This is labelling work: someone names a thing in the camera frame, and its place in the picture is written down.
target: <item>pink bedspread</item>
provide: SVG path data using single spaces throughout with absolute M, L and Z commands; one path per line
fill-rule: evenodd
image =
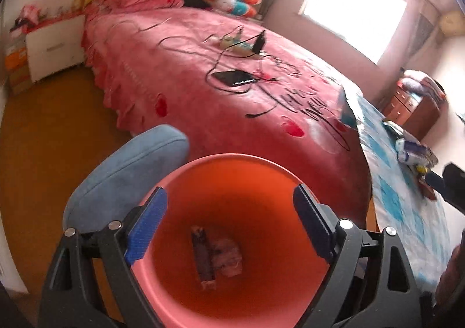
M 201 42 L 241 24 L 244 39 L 263 30 L 194 8 L 99 15 L 86 24 L 83 45 L 105 92 L 104 105 L 118 112 L 118 128 L 139 134 L 170 124 L 188 136 L 192 159 L 218 153 L 269 159 L 296 174 L 339 217 L 363 227 L 369 169 L 357 131 L 339 120 L 338 104 L 339 83 L 357 87 L 312 53 L 267 31 L 264 50 L 297 70 L 273 57 L 222 57 L 215 71 L 242 69 L 276 80 L 233 88 L 250 88 L 243 94 L 217 89 L 227 87 L 205 75 L 220 50 L 213 41 Z M 166 37 L 174 38 L 159 45 Z

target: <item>window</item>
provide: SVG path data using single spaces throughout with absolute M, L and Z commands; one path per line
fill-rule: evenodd
M 305 0 L 301 14 L 377 63 L 394 35 L 406 0 Z

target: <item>orange bucket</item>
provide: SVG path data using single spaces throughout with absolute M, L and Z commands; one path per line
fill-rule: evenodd
M 328 270 L 292 204 L 300 183 L 265 159 L 221 154 L 190 162 L 157 185 L 168 193 L 168 209 L 132 269 L 167 328 L 297 324 Z M 217 272 L 216 290 L 204 291 L 192 226 L 236 242 L 242 273 L 228 278 Z

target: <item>brown floor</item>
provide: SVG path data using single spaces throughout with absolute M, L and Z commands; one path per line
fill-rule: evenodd
M 89 69 L 78 67 L 10 96 L 0 130 L 0 211 L 16 267 L 37 298 L 74 189 L 131 139 Z

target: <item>blue gripper pad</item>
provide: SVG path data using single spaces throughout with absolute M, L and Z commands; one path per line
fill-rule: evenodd
M 311 192 L 304 184 L 295 187 L 292 199 L 317 255 L 332 263 L 336 256 L 334 237 L 338 217 L 329 206 L 313 200 Z
M 144 257 L 167 208 L 168 194 L 162 187 L 158 187 L 144 204 L 142 213 L 127 235 L 124 258 L 130 266 Z

